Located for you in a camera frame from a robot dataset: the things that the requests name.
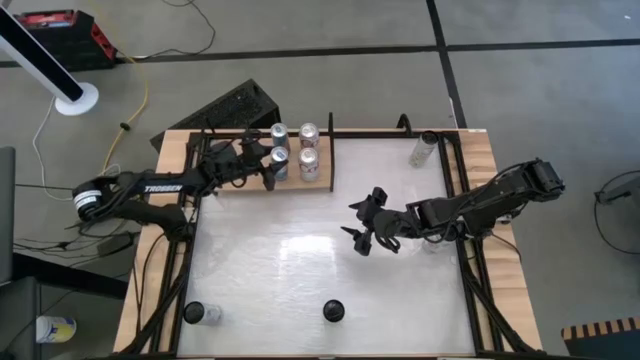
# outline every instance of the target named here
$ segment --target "yellow cable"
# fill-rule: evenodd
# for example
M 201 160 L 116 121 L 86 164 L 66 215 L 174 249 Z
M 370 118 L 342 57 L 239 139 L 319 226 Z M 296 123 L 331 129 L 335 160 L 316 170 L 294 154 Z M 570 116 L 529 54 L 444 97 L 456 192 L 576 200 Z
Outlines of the yellow cable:
M 93 9 L 93 12 L 100 18 L 101 25 L 107 24 L 108 23 L 107 18 L 102 15 L 102 12 L 99 10 L 98 4 L 94 0 L 90 0 L 89 3 L 91 8 Z M 111 31 L 111 35 L 113 35 L 112 38 L 115 38 L 116 42 L 121 44 L 122 42 L 120 41 L 119 37 L 116 34 L 117 33 L 117 31 L 115 30 L 116 28 L 113 26 L 106 26 L 106 27 L 108 30 Z M 134 69 L 136 69 L 136 71 L 138 72 L 138 76 L 140 76 L 142 81 L 144 81 L 144 99 L 142 100 L 142 104 L 140 105 L 138 110 L 136 110 L 136 112 L 134 112 L 133 115 L 131 115 L 129 120 L 127 120 L 126 124 L 129 125 L 140 115 L 140 113 L 142 113 L 144 108 L 149 103 L 149 81 L 147 80 L 147 77 L 144 74 L 144 69 L 142 68 L 142 66 L 140 66 L 140 64 L 138 64 L 135 60 L 133 60 L 133 58 L 131 58 L 129 55 L 125 54 L 120 48 L 117 48 L 117 49 L 118 49 L 118 52 L 124 55 L 124 57 L 130 63 L 133 64 Z M 113 143 L 111 143 L 109 152 L 107 152 L 107 156 L 104 159 L 104 165 L 102 165 L 102 172 L 105 172 L 107 170 L 107 167 L 109 167 L 109 161 L 111 160 L 111 157 L 113 156 L 113 152 L 115 151 L 116 146 L 120 142 L 122 135 L 124 135 L 124 131 L 125 131 L 124 129 L 120 129 L 120 131 L 118 132 L 118 135 L 113 140 Z
M 124 55 L 124 57 L 127 60 L 129 60 L 129 62 L 133 64 L 134 68 L 138 71 L 138 75 L 144 81 L 144 99 L 142 100 L 142 104 L 140 105 L 138 110 L 136 110 L 136 112 L 134 112 L 133 115 L 131 115 L 129 120 L 127 120 L 127 124 L 131 124 L 131 122 L 133 122 L 133 120 L 135 120 L 138 117 L 138 115 L 140 115 L 142 110 L 144 110 L 144 108 L 149 103 L 149 81 L 147 80 L 146 76 L 144 76 L 144 70 L 142 70 L 142 67 L 140 66 L 140 64 L 138 64 L 135 60 L 133 60 L 129 55 L 123 53 L 121 50 L 118 50 L 118 51 L 120 51 L 120 53 Z M 102 171 L 106 171 L 107 167 L 109 166 L 109 161 L 111 160 L 111 156 L 113 156 L 113 152 L 115 151 L 116 146 L 120 142 L 120 138 L 122 138 L 124 131 L 125 131 L 124 129 L 120 129 L 120 131 L 118 131 L 118 135 L 113 140 L 113 143 L 111 143 L 111 148 L 109 148 L 107 157 L 104 159 L 104 164 L 102 165 Z

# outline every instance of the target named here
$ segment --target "black bracket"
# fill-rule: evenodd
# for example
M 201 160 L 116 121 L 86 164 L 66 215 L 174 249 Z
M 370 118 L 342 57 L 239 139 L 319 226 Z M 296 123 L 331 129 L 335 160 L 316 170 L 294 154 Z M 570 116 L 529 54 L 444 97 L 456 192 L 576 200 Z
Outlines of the black bracket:
M 396 129 L 404 129 L 407 137 L 413 137 L 413 130 L 411 130 L 411 122 L 407 114 L 400 115 Z

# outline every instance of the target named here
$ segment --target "soda can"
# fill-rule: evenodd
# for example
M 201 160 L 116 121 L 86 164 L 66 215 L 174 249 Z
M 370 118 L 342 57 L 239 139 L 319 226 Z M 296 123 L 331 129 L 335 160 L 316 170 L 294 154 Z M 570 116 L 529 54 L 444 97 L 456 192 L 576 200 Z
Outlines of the soda can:
M 318 179 L 319 162 L 318 152 L 313 148 L 304 148 L 298 157 L 300 164 L 300 177 L 304 181 L 316 181 Z
M 277 164 L 289 159 L 289 152 L 285 149 L 284 146 L 276 146 L 271 150 L 271 163 Z M 285 181 L 287 180 L 287 175 L 289 175 L 288 171 L 289 164 L 285 165 L 282 169 L 280 169 L 274 177 L 276 181 Z
M 271 139 L 273 140 L 273 146 L 282 146 L 287 149 L 287 151 L 291 151 L 287 131 L 287 125 L 283 123 L 275 123 L 271 126 Z
M 315 148 L 320 141 L 320 132 L 318 127 L 312 123 L 306 123 L 300 127 L 300 147 Z
M 433 131 L 425 131 L 420 134 L 416 146 L 409 156 L 409 164 L 414 168 L 419 168 L 427 162 L 427 158 L 433 152 L 438 144 L 438 135 Z

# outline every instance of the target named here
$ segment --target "black crate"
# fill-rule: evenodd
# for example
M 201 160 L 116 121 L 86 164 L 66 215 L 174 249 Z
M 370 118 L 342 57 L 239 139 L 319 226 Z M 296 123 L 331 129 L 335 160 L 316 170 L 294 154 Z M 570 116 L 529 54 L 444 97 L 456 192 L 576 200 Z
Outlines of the black crate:
M 253 80 L 217 98 L 167 130 L 270 128 L 280 122 L 278 105 Z M 160 152 L 164 131 L 151 138 Z

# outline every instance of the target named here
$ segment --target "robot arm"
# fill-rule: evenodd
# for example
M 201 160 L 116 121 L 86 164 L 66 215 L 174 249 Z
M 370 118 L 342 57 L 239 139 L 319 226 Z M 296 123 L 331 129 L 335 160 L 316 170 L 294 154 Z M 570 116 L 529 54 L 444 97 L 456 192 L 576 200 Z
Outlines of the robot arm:
M 564 184 L 551 164 L 538 159 L 510 166 L 487 184 L 456 197 L 407 204 L 404 212 L 384 209 L 387 194 L 376 187 L 364 201 L 349 206 L 358 210 L 356 217 L 365 232 L 343 229 L 353 236 L 354 249 L 363 256 L 369 255 L 372 235 L 381 246 L 397 253 L 400 242 L 396 236 L 434 243 L 484 236 L 498 218 L 514 218 L 529 201 L 554 200 L 563 191 Z
M 73 190 L 73 201 L 82 220 L 81 227 L 90 226 L 108 218 L 134 220 L 157 224 L 169 241 L 187 241 L 193 238 L 193 229 L 179 205 L 162 207 L 140 201 L 139 196 L 158 193 L 184 193 L 200 197 L 211 194 L 226 183 L 241 187 L 248 176 L 262 175 L 268 191 L 275 186 L 274 174 L 286 162 L 264 166 L 262 159 L 272 147 L 263 146 L 259 136 L 246 131 L 241 136 L 241 154 L 236 154 L 231 141 L 217 143 L 205 150 L 202 160 L 193 169 L 180 174 L 124 172 L 118 176 L 100 176 Z

